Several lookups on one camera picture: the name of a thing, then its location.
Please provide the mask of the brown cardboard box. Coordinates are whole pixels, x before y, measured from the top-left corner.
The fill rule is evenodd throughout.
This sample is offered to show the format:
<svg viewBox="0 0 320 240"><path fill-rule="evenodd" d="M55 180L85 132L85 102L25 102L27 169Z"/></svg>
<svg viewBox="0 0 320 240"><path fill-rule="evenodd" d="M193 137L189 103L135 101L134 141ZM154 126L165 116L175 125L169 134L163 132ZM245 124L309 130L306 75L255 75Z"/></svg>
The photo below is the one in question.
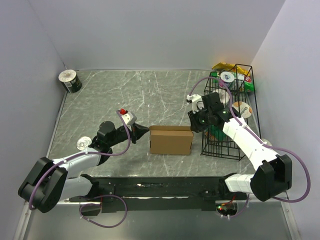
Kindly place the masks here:
<svg viewBox="0 0 320 240"><path fill-rule="evenodd" d="M156 155L190 155L194 134L190 126L152 125L149 152Z"/></svg>

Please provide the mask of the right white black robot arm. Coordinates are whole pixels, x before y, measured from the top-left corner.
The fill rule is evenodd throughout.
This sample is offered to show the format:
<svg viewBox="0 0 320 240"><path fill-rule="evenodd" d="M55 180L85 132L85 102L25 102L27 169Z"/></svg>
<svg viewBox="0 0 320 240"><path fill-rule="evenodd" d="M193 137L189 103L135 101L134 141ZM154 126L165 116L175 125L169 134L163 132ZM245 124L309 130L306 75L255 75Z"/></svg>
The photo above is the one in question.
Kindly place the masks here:
<svg viewBox="0 0 320 240"><path fill-rule="evenodd" d="M218 127L236 143L255 170L254 174L231 173L225 176L223 184L218 187L223 199L228 200L236 192L242 192L265 202L291 188L292 160L265 145L234 107L226 107L220 101L218 93L188 95L186 101L192 105L188 112L190 129L199 133L211 126Z"/></svg>

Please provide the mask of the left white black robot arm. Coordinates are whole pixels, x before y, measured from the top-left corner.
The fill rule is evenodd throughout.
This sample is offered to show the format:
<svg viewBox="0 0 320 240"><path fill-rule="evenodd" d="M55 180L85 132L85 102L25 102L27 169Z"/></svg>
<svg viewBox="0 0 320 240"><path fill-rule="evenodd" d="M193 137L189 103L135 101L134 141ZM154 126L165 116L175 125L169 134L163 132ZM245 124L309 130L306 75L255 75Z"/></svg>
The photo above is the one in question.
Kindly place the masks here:
<svg viewBox="0 0 320 240"><path fill-rule="evenodd" d="M72 197L83 196L87 201L94 201L99 195L99 182L80 172L102 165L115 155L113 146L122 142L136 144L149 130L137 123L116 128L113 122L105 121L84 150L63 158L37 160L19 187L18 195L30 203L31 209L42 213Z"/></svg>

